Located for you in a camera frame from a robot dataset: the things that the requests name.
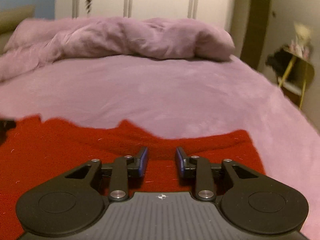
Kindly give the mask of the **red knit sweater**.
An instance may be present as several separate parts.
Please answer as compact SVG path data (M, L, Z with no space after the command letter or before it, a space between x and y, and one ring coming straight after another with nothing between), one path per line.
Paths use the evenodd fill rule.
M220 163L233 159L260 173L264 167L244 130L191 139L163 139L123 120L111 129L76 126L66 120L42 121L31 116L17 122L1 144L1 239L16 239L22 228L15 205L27 190L91 159L111 163L115 158L148 148L148 166L139 191L189 191L178 181L175 150Z

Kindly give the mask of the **purple fluffy duvet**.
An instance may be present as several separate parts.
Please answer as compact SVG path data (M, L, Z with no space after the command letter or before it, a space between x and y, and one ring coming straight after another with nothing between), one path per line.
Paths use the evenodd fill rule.
M234 50L227 31L190 18L28 18L5 45L1 81L64 59L138 55L226 62Z

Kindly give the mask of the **grey upholstered headboard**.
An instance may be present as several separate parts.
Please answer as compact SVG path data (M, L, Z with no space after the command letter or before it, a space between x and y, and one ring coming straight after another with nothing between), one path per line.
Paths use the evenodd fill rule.
M1 11L1 54L17 26L26 18L34 16L35 5L24 5Z

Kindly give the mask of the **purple bed sheet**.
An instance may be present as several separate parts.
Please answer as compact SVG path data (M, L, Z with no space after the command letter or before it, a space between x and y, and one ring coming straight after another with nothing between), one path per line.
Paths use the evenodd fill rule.
M319 239L319 134L277 86L237 57L57 61L1 84L1 115L32 114L95 128L128 119L165 138L244 129L266 173L307 198L302 231Z

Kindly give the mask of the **yellow leg side table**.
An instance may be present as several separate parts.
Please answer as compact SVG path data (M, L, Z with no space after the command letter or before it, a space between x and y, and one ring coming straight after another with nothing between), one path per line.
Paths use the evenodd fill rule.
M291 59L284 74L277 78L278 87L280 89L284 87L287 91L299 97L296 105L301 111L306 89L313 81L315 69L310 61L293 53L289 48L283 48L283 51L289 54Z

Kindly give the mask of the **black garment on bin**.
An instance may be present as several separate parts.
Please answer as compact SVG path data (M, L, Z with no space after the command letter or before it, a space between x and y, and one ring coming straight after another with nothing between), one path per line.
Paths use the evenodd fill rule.
M274 54L268 55L265 65L271 67L278 76L282 76L285 73L289 61L290 59L287 52L284 49L280 49Z

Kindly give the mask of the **dark charm on wardrobe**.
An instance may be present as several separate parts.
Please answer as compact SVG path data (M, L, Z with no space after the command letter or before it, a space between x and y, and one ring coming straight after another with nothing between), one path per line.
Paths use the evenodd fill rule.
M86 11L86 16L87 17L89 17L91 15L92 1L93 0L85 0L85 11Z

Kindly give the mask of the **pink cups on table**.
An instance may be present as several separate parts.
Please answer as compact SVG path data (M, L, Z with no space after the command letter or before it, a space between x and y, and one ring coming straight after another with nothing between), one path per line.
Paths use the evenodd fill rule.
M307 45L299 45L293 41L290 44L290 51L303 59L308 59L310 55L310 49Z

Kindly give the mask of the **cream flower bouquet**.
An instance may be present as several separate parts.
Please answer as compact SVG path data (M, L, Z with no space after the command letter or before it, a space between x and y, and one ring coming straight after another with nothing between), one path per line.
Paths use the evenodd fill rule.
M312 29L302 23L295 22L294 24L297 44L304 46L311 40Z

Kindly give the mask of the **dark wooden door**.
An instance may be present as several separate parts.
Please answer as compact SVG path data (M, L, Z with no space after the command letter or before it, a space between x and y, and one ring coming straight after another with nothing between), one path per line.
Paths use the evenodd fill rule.
M258 69L267 32L271 0L251 0L241 61Z

